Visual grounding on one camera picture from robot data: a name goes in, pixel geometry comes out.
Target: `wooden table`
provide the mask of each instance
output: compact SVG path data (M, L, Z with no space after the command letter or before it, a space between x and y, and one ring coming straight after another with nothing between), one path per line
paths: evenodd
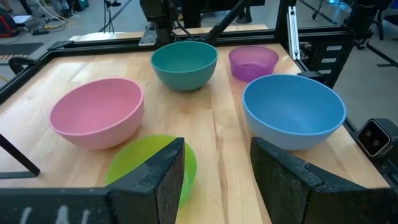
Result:
M111 38L137 35L112 34ZM90 36L104 37L91 34L76 40L89 40ZM280 45L266 46L279 54L275 73L299 72ZM229 69L228 53L233 48L219 47L211 80L203 88L185 93L160 82L150 65L152 52L53 59L0 105L0 133L42 173L34 179L0 180L0 187L103 186L113 157L126 143L103 151L79 148L49 128L49 115L57 100L72 89L93 80L124 77L138 82L145 92L144 121L129 141L148 134L172 134L185 137L195 151L197 177L177 223L271 223L249 158L252 134L241 99L246 84L234 79ZM388 186L344 127L323 144L295 154L365 187ZM0 151L0 172L12 170L22 168Z

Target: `purple bowl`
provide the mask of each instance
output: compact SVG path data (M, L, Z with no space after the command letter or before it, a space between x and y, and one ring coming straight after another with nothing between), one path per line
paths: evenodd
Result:
M279 60L275 51L258 46L237 47L228 57L232 75L244 82L272 74Z

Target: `pink bowl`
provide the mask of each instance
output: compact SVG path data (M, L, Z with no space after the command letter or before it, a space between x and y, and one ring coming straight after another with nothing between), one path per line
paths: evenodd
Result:
M237 47L228 57L232 75L244 82L272 74L279 61L275 51L258 46Z
M130 80L109 78L65 95L50 115L51 128L88 149L106 149L127 140L144 117L144 94Z

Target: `plastic bowl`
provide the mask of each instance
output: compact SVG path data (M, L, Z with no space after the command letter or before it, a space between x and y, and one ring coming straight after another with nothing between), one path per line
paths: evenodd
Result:
M113 159L106 174L106 185L111 184L141 165L156 152L163 149L176 137L156 134L140 138L122 149ZM197 160L192 148L185 143L185 171L182 184L180 206L191 194L195 176L197 174Z
M211 78L216 68L217 50L206 43L176 42L155 51L152 66L159 79L173 90L194 90Z
M71 143L106 149L127 140L144 116L143 92L130 80L110 78L65 95L50 115L51 128Z
M247 85L243 106L253 133L286 150L311 149L346 118L330 88L297 75L268 75Z
M272 74L279 61L276 52L258 46L237 47L228 57L232 75L244 82Z

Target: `teal bowl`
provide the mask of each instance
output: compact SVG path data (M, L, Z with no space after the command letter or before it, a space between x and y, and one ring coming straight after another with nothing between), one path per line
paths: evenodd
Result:
M159 79L178 91L204 86L214 73L217 50L206 43L183 41L166 45L155 51L152 66Z

